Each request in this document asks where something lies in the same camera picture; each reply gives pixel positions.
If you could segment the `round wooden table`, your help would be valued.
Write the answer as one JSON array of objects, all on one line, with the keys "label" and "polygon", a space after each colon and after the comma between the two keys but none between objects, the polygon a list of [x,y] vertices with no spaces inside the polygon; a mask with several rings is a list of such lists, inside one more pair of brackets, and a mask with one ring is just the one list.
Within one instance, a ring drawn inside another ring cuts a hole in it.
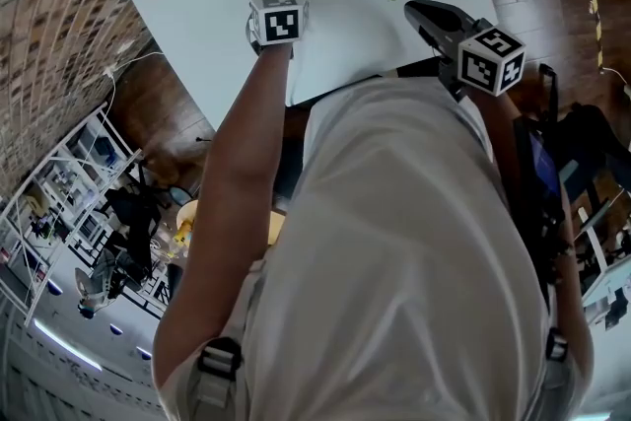
[{"label": "round wooden table", "polygon": [[[181,221],[183,221],[184,219],[189,219],[189,220],[193,221],[193,224],[194,224],[194,220],[195,220],[195,216],[196,216],[197,204],[198,204],[197,200],[192,200],[192,201],[188,202],[186,205],[182,206],[179,209],[179,211],[178,211],[178,213],[176,215],[176,226],[177,226],[177,229],[178,229],[179,223]],[[278,213],[276,211],[271,211],[270,212],[270,221],[269,221],[269,230],[268,230],[268,239],[267,239],[267,244],[269,246],[273,246],[277,242],[278,237],[280,235],[280,231],[281,231],[282,226],[284,224],[284,221],[285,221],[285,215],[284,214]],[[173,238],[172,245],[170,246],[170,256],[172,256],[172,257],[176,257],[176,256],[187,257],[188,256],[188,249],[189,249],[189,247],[185,247],[185,246],[180,245]]]}]

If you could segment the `white metal shelf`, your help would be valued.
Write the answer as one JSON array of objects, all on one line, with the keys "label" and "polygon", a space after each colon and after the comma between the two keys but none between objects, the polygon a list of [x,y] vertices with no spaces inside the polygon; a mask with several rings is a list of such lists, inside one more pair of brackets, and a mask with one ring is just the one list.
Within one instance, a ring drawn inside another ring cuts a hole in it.
[{"label": "white metal shelf", "polygon": [[142,158],[100,105],[35,166],[0,211],[0,295],[29,323],[62,256],[83,248],[91,257],[113,219],[105,194]]}]

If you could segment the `person's white shirt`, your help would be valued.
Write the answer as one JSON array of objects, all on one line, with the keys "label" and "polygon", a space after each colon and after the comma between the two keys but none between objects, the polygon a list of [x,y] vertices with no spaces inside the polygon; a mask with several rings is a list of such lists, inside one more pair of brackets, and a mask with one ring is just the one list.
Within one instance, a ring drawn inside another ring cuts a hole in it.
[{"label": "person's white shirt", "polygon": [[193,225],[155,339],[168,421],[568,421],[593,352],[545,301],[470,116],[434,78],[314,107],[280,236]]}]

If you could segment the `black office chair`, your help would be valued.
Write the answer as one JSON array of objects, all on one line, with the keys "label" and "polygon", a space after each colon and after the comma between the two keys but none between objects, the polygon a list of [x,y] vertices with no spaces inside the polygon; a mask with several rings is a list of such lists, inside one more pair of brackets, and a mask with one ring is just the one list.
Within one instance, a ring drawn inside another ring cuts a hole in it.
[{"label": "black office chair", "polygon": [[594,179],[603,169],[609,169],[616,183],[631,194],[631,151],[618,140],[597,106],[572,104],[557,123],[556,156],[560,170],[576,163],[564,180],[571,203],[587,191],[590,202],[599,206]]},{"label": "black office chair", "polygon": [[150,243],[161,220],[155,200],[146,192],[136,194],[125,188],[111,188],[105,198],[118,221],[128,228],[127,253],[140,268],[149,271],[152,265]]}]

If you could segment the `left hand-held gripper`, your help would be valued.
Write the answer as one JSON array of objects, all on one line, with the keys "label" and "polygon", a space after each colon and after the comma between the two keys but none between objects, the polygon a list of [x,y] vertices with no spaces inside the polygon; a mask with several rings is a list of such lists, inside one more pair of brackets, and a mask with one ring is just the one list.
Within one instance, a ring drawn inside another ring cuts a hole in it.
[{"label": "left hand-held gripper", "polygon": [[309,18],[309,0],[250,0],[245,35],[259,55],[271,45],[301,39]]}]

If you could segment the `black tablet screen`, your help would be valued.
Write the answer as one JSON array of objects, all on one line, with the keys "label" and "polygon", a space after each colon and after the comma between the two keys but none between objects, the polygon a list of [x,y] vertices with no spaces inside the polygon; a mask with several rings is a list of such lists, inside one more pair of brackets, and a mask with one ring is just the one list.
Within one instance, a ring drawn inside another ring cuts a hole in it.
[{"label": "black tablet screen", "polygon": [[562,215],[558,171],[544,148],[543,139],[523,116],[515,119],[513,125],[523,199],[535,211],[549,216]]}]

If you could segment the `yellow black striped tape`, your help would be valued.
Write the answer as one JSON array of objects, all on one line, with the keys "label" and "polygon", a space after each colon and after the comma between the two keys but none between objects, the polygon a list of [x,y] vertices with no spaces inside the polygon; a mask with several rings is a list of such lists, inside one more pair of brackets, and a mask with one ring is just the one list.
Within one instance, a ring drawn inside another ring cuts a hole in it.
[{"label": "yellow black striped tape", "polygon": [[602,45],[602,27],[601,27],[601,17],[599,13],[598,1],[590,0],[590,13],[593,15],[596,24],[596,48],[597,48],[597,69],[600,74],[604,72],[603,68],[603,45]]}]

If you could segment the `person's left forearm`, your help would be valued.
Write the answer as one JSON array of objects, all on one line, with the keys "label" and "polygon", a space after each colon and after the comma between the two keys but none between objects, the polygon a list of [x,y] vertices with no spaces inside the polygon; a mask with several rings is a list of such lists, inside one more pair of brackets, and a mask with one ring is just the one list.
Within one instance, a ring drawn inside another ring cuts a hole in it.
[{"label": "person's left forearm", "polygon": [[196,223],[267,236],[280,163],[290,44],[265,47],[207,153]]}]

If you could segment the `yellow bottle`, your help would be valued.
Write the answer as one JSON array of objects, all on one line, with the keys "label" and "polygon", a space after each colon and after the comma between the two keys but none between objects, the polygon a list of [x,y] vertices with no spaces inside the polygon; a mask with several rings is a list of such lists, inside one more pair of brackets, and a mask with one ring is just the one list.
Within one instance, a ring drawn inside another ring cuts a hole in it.
[{"label": "yellow bottle", "polygon": [[182,246],[189,247],[192,238],[193,221],[184,219],[178,225],[178,230],[174,236],[177,243]]}]

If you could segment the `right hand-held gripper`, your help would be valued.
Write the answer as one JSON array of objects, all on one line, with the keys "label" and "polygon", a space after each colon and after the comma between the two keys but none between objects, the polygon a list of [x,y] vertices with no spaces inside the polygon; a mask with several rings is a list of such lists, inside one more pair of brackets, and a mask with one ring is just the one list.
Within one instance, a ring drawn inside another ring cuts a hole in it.
[{"label": "right hand-held gripper", "polygon": [[484,18],[474,21],[457,6],[431,0],[408,1],[404,15],[442,54],[439,79],[452,94],[466,85],[499,97],[521,80],[526,45],[501,26]]}]

